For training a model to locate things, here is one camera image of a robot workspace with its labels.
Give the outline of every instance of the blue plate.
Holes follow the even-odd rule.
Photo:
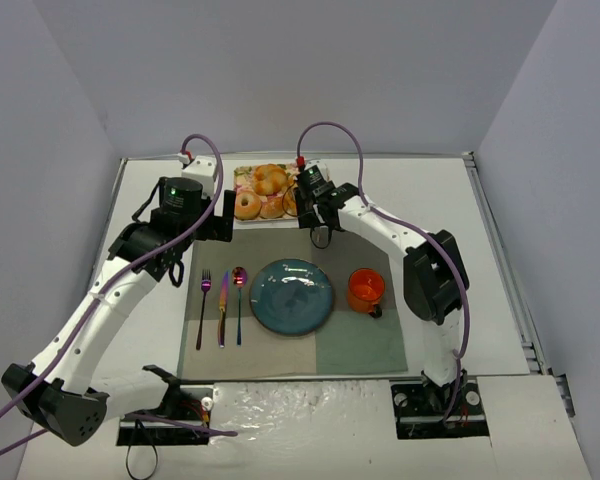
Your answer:
[[[251,283],[249,300],[255,317],[272,332],[305,335],[331,313],[333,287],[312,263],[284,259],[260,270]]]

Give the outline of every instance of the orange cup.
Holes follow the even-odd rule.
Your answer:
[[[379,318],[382,316],[379,304],[384,288],[382,275],[370,268],[361,268],[349,277],[347,302],[353,311]]]

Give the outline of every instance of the red connector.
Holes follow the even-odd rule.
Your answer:
[[[302,155],[300,155],[298,158],[296,158],[296,166],[298,167],[298,170],[300,170],[301,172],[304,172],[304,167],[305,167],[305,161],[304,161],[304,157]]]

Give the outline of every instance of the rainbow knife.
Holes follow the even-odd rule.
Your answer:
[[[225,319],[227,317],[227,298],[229,297],[229,270],[222,278],[222,287],[220,290],[220,321],[218,322],[218,345],[224,348]]]

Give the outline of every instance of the white enclosure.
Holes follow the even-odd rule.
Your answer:
[[[367,152],[478,151],[600,479],[600,1],[0,0],[0,375],[83,295],[117,158],[192,132],[291,150],[318,120]],[[8,415],[0,447],[29,425]]]

